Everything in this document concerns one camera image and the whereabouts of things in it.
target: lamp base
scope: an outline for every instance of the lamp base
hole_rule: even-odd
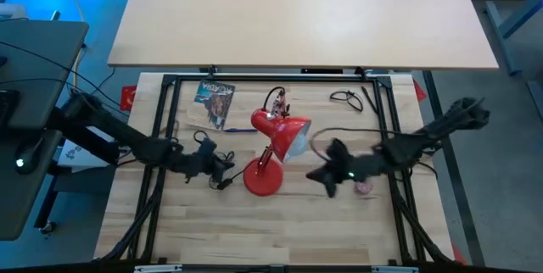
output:
[[[271,196],[283,183],[283,168],[275,159],[270,159],[264,169],[259,172],[259,159],[252,159],[248,163],[249,167],[244,172],[245,187],[257,196]]]

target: book cover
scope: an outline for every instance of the book cover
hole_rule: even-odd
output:
[[[235,89],[235,86],[225,83],[201,81],[194,102],[188,109],[190,125],[222,130],[227,122]]]

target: wooden table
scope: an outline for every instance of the wooden table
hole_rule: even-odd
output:
[[[163,74],[140,76],[129,125],[150,134]],[[400,126],[414,131],[423,125],[410,75],[392,75]],[[287,90],[293,115],[312,119],[310,133],[329,126],[378,128],[378,117],[364,98],[365,109],[357,113],[346,103],[331,102],[329,94],[339,89],[361,95],[360,83],[316,82],[228,82],[236,85],[227,126],[250,128],[249,116],[260,107],[267,92],[277,85]],[[198,82],[183,82],[176,119],[176,134],[188,152],[196,149],[195,129],[187,126],[187,108],[194,99]],[[166,99],[165,115],[171,100]],[[391,128],[385,104],[388,128]],[[218,151],[234,151],[241,170],[260,155],[269,139],[260,133],[222,133],[208,131]],[[380,141],[378,133],[324,134],[316,145],[324,149],[332,137],[342,139],[353,153],[368,152]],[[431,164],[425,158],[423,162]],[[353,182],[339,186],[336,198],[328,198],[324,187],[305,179],[305,173],[323,162],[309,148],[284,165],[284,183],[270,197],[249,193],[241,177],[225,191],[208,188],[207,176],[184,183],[184,175],[168,172],[160,206],[154,243],[154,259],[167,257],[169,263],[183,264],[314,264],[382,265],[398,259],[399,248],[389,186],[385,176],[372,178],[373,191],[366,196],[353,192]],[[143,165],[127,164],[116,171],[96,256],[105,255],[120,240],[134,219]],[[445,255],[452,257],[451,240],[445,223],[434,174],[416,166],[411,178],[421,224]],[[140,236],[140,251],[145,231]],[[411,255],[412,236],[406,224]]]
[[[498,69],[471,0],[128,0],[110,66]]]

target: red desk lamp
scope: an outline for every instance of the red desk lamp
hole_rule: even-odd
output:
[[[273,102],[271,112],[266,110],[270,95],[281,90]],[[283,167],[274,159],[274,153],[281,163],[302,154],[307,143],[306,134],[311,120],[305,117],[290,117],[289,105],[286,104],[285,89],[274,87],[264,102],[264,107],[257,109],[251,115],[253,127],[270,137],[271,144],[264,153],[251,160],[245,167],[244,182],[247,189],[257,196],[270,196],[274,194],[283,183]]]

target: lamp shade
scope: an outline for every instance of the lamp shade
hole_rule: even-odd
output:
[[[270,137],[273,152],[285,163],[305,151],[311,120],[306,117],[275,117],[269,120],[265,109],[257,109],[251,115],[251,125]]]

